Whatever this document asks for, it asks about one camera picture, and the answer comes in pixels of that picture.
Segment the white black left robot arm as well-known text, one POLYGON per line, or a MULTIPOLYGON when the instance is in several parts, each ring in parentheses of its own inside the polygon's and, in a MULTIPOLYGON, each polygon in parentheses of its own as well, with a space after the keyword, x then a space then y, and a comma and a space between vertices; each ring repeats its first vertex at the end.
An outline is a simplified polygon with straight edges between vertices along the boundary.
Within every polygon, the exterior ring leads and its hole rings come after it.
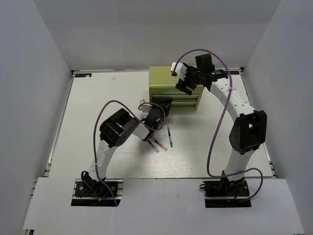
POLYGON ((147 115, 139 119, 118 100, 111 100, 105 104, 96 119, 93 130, 93 163, 87 171, 81 173, 84 186, 93 196, 100 195, 107 187, 103 183, 116 149, 123 145, 131 135, 144 142, 150 142, 155 132, 162 129, 171 106, 172 99, 164 99, 156 103, 141 101, 138 110, 147 115), (99 125, 102 113, 111 103, 118 103, 122 108, 99 125))

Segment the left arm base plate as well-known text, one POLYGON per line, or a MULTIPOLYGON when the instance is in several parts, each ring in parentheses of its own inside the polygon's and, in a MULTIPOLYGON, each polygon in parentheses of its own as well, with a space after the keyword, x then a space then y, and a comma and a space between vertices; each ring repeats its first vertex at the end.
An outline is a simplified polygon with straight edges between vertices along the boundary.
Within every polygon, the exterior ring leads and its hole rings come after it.
POLYGON ((122 199, 123 180, 106 180, 105 183, 110 187, 116 203, 109 190, 100 183, 100 186, 91 192, 91 189, 80 179, 75 181, 71 200, 74 207, 116 207, 122 199))

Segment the green drawer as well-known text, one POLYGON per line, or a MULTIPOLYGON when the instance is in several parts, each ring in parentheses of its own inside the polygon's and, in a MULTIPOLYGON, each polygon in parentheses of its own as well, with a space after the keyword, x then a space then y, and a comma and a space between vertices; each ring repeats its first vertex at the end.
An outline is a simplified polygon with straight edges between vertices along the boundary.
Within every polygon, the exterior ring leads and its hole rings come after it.
POLYGON ((151 99, 197 99, 198 94, 154 94, 151 99))
POLYGON ((197 102, 196 101, 172 101, 171 104, 171 109, 173 110, 196 110, 197 107, 197 102))

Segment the green top drawer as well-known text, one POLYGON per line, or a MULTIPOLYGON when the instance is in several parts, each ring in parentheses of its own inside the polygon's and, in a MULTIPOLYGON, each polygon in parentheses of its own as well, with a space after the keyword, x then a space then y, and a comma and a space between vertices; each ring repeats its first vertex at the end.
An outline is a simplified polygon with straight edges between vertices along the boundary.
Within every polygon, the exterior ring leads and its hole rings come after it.
POLYGON ((197 99, 198 94, 154 94, 151 99, 197 99))

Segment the green capped clear pen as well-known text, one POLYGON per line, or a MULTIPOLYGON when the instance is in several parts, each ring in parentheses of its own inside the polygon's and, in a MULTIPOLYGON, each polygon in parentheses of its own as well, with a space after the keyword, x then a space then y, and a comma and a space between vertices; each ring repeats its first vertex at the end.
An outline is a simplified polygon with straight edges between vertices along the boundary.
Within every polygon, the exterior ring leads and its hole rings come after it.
POLYGON ((170 147, 173 148, 173 141, 172 141, 170 127, 167 127, 167 132, 168 132, 170 147))

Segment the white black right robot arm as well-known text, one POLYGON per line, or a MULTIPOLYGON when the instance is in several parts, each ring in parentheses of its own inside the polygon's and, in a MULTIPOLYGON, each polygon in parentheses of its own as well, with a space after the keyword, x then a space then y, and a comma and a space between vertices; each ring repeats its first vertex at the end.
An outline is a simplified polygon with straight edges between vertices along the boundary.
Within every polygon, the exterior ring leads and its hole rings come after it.
POLYGON ((211 178, 219 179, 217 186, 206 185, 208 196, 231 196, 238 194, 243 187, 245 173, 250 170, 247 164, 265 142, 267 129, 267 114, 265 111, 257 111, 244 101, 233 86, 231 73, 227 67, 217 70, 212 62, 214 54, 196 56, 196 66, 177 61, 171 65, 171 75, 178 76, 176 89, 192 94, 192 91, 202 85, 212 93, 224 106, 218 127, 221 126, 226 113, 233 120, 233 126, 229 134, 229 142, 232 147, 231 155, 226 168, 221 176, 211 175, 211 178))

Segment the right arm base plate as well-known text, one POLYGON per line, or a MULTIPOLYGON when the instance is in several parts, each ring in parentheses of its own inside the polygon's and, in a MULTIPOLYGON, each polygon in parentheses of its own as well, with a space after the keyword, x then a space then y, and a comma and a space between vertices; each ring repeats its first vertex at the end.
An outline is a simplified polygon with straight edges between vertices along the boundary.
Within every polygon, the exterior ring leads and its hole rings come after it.
POLYGON ((199 185, 204 192, 206 208, 251 208, 251 200, 246 180, 239 185, 229 187, 221 179, 220 181, 203 181, 199 185))

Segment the green bottom drawer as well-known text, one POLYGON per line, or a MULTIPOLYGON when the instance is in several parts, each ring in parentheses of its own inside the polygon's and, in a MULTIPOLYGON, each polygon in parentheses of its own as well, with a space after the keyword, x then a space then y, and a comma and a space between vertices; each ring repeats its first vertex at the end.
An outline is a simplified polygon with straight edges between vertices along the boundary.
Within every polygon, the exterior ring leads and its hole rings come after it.
POLYGON ((197 102, 196 101, 172 101, 171 104, 171 109, 173 110, 196 110, 197 107, 197 102))

